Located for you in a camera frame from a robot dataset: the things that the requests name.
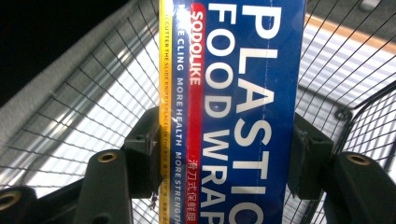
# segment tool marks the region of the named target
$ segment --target yellow stripe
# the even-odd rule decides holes
[[[170,143],[172,106],[172,14],[173,0],[160,0],[160,124],[161,174],[160,223],[169,223],[170,206]]]

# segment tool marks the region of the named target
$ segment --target blue box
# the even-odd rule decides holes
[[[161,1],[161,223],[281,223],[304,4]]]

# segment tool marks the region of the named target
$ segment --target metal wire grid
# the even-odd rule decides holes
[[[120,148],[143,113],[159,103],[157,33],[158,2],[136,3],[2,147],[0,188],[26,185],[40,197],[82,178],[94,153]],[[133,204],[135,223],[158,219],[147,201]]]
[[[351,23],[349,18],[356,21],[353,14],[358,13],[358,4],[353,1],[346,7],[342,1],[321,0],[308,4],[296,111],[334,141],[342,137],[346,124],[334,115],[340,108],[354,111],[396,80],[395,51],[389,51],[396,34],[372,44],[374,36],[383,36],[384,27],[395,24],[396,8],[361,40],[356,38],[357,30],[375,19],[374,12],[353,23],[349,33],[345,34],[343,26]],[[115,28],[2,148],[1,188],[25,184],[45,195],[82,178],[93,153],[119,148],[143,112],[158,104],[157,6],[155,1],[139,3],[136,12]],[[322,19],[315,17],[318,11]],[[334,16],[341,22],[329,25]],[[378,101],[360,116],[346,150],[358,150],[355,146],[361,145],[362,152],[378,155],[384,166],[390,164],[394,95],[391,92],[387,100]],[[149,210],[149,201],[133,200],[133,205],[136,223],[158,223],[158,211]],[[313,217],[313,223],[325,223],[321,206],[292,198],[287,191],[283,222],[306,223]]]
[[[350,133],[341,149],[370,156],[390,171],[395,150],[395,91],[366,102],[386,87],[396,88],[396,31],[389,29],[396,24],[396,6],[386,2],[373,12],[361,13],[360,1],[309,1],[296,111],[334,142]],[[380,18],[378,11],[384,13]],[[372,25],[370,33],[361,35],[359,30],[367,32],[367,23]],[[378,36],[383,40],[376,42]],[[372,105],[359,113],[367,104]],[[337,118],[340,110],[351,111],[356,122]],[[283,223],[326,223],[323,200],[300,201],[287,191],[284,209]]]

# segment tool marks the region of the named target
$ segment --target product packaging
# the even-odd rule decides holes
[[[305,0],[161,0],[160,223],[281,223]]]

